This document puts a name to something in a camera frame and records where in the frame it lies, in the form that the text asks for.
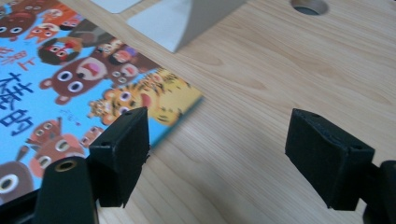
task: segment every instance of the wooden desk surface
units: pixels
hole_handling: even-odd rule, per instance
[[[64,3],[187,79],[205,100],[158,147],[114,223],[362,223],[328,210],[284,153],[294,107],[318,113],[396,160],[396,2],[326,0],[307,16],[289,0],[251,0],[172,54],[125,21]]]

